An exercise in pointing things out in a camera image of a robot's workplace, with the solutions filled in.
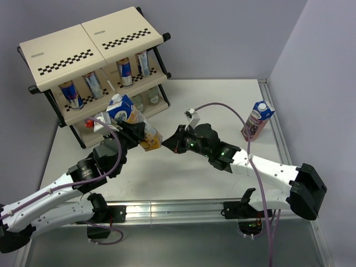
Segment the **red grape juice carton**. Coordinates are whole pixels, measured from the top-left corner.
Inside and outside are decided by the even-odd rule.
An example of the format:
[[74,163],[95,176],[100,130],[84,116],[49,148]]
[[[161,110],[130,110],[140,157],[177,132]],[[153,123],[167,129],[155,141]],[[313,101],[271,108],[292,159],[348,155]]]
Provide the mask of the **red grape juice carton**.
[[265,100],[256,102],[241,133],[246,141],[256,140],[275,113],[274,107]]

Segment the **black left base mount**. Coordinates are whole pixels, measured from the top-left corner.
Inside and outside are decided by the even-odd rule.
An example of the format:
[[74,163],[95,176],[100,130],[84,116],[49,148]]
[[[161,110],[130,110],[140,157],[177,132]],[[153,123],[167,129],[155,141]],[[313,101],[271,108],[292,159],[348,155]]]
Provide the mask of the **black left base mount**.
[[[93,218],[86,221],[78,221],[77,225],[87,226],[87,237],[90,243],[96,245],[114,245],[123,240],[123,232],[114,227],[114,223],[124,223],[126,219],[125,205],[109,205],[106,210],[96,211]],[[111,233],[117,233],[120,237],[116,241],[103,242]]]

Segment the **energy drink can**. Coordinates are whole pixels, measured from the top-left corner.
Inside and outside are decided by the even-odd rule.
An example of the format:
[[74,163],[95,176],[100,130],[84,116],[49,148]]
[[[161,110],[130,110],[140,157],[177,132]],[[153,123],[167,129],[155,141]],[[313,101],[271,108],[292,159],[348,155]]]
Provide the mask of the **energy drink can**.
[[141,51],[137,54],[135,54],[136,57],[136,62],[137,62],[137,67],[139,70],[139,73],[143,77],[148,77],[150,75],[150,65],[149,65],[149,58],[147,51]]
[[82,78],[84,79],[86,85],[91,91],[92,96],[95,99],[103,98],[104,91],[95,71],[83,75]]
[[72,109],[80,110],[84,106],[83,100],[72,80],[60,84],[59,88]]
[[132,80],[132,73],[131,73],[131,66],[130,60],[128,57],[123,58],[119,61],[116,61],[116,66],[118,69],[118,73],[120,76],[120,83],[123,87],[132,87],[133,80]]

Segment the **beige three-tier shelf rack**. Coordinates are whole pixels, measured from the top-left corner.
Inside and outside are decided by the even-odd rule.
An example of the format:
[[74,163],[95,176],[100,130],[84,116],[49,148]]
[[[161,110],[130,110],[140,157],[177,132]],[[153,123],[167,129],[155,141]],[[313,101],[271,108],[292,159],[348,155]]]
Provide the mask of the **beige three-tier shelf rack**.
[[[55,111],[60,127],[69,127],[80,146],[85,149],[102,137],[85,126],[86,117],[104,111],[117,93],[142,96],[146,117],[169,107],[162,84],[171,74],[166,70],[158,47],[170,39],[169,33],[158,33],[144,17],[139,7],[129,7],[42,37],[21,43],[17,50],[27,64],[35,84],[30,93],[43,93]],[[138,70],[135,54],[147,51],[150,75]],[[133,85],[123,87],[116,61],[128,57]],[[95,71],[104,91],[95,99],[83,75]],[[74,110],[69,106],[59,85],[72,80],[84,106]],[[146,92],[159,87],[159,102],[149,105]]]

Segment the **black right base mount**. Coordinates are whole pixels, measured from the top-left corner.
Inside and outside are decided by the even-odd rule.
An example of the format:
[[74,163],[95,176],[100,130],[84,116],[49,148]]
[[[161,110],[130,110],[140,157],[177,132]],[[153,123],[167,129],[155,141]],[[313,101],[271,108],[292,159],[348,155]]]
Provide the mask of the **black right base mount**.
[[220,214],[227,220],[237,220],[239,230],[243,237],[261,235],[265,232],[262,219],[265,217],[263,211],[256,211],[247,203],[241,201],[225,201]]

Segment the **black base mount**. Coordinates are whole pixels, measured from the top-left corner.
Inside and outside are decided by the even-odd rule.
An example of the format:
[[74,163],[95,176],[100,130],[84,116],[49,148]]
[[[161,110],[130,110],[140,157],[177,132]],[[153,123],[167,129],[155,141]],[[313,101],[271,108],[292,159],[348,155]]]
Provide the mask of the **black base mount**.
[[262,219],[265,217],[263,211],[256,211],[247,203],[241,201],[225,201],[220,214],[227,220],[237,220],[239,230],[243,237],[261,235],[265,232]]
[[[123,232],[114,227],[114,223],[124,223],[126,219],[125,205],[109,205],[106,210],[96,211],[93,218],[86,221],[78,221],[77,225],[87,226],[87,237],[90,243],[96,245],[114,245],[123,240]],[[117,233],[120,237],[116,241],[103,242],[111,233]]]

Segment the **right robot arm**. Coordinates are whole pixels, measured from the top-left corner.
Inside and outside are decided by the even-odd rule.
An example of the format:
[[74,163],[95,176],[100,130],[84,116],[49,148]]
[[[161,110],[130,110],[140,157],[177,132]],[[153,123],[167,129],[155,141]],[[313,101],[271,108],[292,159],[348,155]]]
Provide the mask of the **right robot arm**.
[[300,167],[284,165],[259,156],[249,156],[246,150],[223,142],[208,123],[192,128],[179,125],[176,132],[162,142],[176,154],[191,151],[207,157],[220,171],[261,179],[271,186],[263,194],[248,189],[247,199],[241,203],[241,212],[254,216],[264,208],[291,210],[299,217],[313,221],[327,192],[327,187],[316,169],[303,163]]

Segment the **glass bottle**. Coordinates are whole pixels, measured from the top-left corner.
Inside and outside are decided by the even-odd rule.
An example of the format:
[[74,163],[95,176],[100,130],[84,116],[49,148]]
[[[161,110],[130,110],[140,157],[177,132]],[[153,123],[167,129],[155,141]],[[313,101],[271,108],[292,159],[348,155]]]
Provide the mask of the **glass bottle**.
[[147,90],[146,97],[149,105],[155,106],[159,102],[159,87],[154,86]]
[[144,110],[144,104],[140,94],[132,96],[131,101],[140,112]]

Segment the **pineapple juice carton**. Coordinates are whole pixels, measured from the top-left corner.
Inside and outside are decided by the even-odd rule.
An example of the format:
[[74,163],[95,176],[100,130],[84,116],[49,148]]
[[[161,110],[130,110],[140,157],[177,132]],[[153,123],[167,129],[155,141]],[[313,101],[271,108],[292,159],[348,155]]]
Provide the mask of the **pineapple juice carton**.
[[145,151],[159,149],[162,144],[162,135],[148,122],[127,95],[115,94],[112,96],[106,112],[116,123],[121,121],[130,124],[145,123],[144,141],[140,143]]

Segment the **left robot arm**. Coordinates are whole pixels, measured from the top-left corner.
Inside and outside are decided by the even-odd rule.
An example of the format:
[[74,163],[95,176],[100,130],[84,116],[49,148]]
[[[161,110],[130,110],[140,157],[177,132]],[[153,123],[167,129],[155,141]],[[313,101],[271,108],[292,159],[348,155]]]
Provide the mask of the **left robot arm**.
[[107,203],[93,190],[120,174],[128,150],[145,137],[142,122],[118,126],[107,126],[110,136],[53,183],[22,200],[1,205],[1,253],[16,251],[62,225],[106,220]]

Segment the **aluminium rail frame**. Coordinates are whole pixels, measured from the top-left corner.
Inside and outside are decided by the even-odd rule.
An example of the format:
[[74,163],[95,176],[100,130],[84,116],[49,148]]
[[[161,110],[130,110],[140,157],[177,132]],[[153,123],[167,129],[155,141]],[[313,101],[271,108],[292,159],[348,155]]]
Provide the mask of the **aluminium rail frame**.
[[[271,99],[271,95],[268,88],[267,79],[260,79],[257,82],[253,80],[176,80],[172,81],[171,84],[174,88],[178,90],[178,85],[181,86],[196,86],[196,92],[201,87],[206,87],[206,92],[213,93],[213,89],[215,84],[219,81],[224,82],[226,89],[233,89],[236,86],[236,93],[240,93],[242,95],[242,100],[239,100],[239,104],[243,108],[245,108],[245,104],[240,104],[241,101],[249,100],[251,102],[251,97],[246,95],[245,92],[240,92],[243,88],[251,88],[255,94],[258,95],[258,98],[261,97],[263,100],[269,101],[271,105],[273,105],[273,101]],[[256,91],[256,83],[258,83],[260,88],[260,93],[255,93]],[[267,131],[267,135],[263,137],[262,141],[267,141],[268,144],[261,145],[259,144],[259,154],[261,151],[271,153],[271,155],[275,155],[277,152],[279,154],[279,161],[282,164],[292,164],[291,157],[289,155],[288,148],[285,143],[285,139],[283,133],[280,129],[279,120],[276,115],[273,115],[269,126],[265,128],[263,134]],[[221,222],[229,222],[229,220],[225,220],[222,215],[218,215],[218,208],[223,208],[224,201],[238,201],[242,197],[232,197],[234,194],[242,194],[244,193],[245,187],[258,187],[257,178],[248,178],[242,177],[242,175],[238,174],[234,180],[236,183],[230,188],[226,197],[195,197],[193,199],[189,199],[192,197],[183,197],[179,199],[178,196],[175,196],[176,199],[167,199],[167,200],[131,200],[128,196],[118,196],[119,200],[109,200],[108,205],[114,206],[123,206],[126,205],[126,220],[123,223],[124,225],[171,225],[171,224],[203,224],[203,223],[221,223]],[[286,207],[277,207],[281,209],[280,221],[282,220],[301,220],[301,218],[297,217],[297,215],[293,214],[291,210],[287,210]],[[236,223],[251,221],[251,218],[248,219],[232,219]],[[320,266],[335,266],[333,258],[331,256],[330,249],[328,248],[328,244],[326,242],[325,236],[321,229],[321,224],[319,219],[315,221],[310,221],[309,224],[312,228],[312,236],[315,241],[317,253],[319,253],[319,257],[321,258]],[[31,249],[34,249],[33,241],[30,241],[25,247],[21,248],[17,254],[16,261],[14,266],[26,266],[26,264],[30,264],[31,261]]]

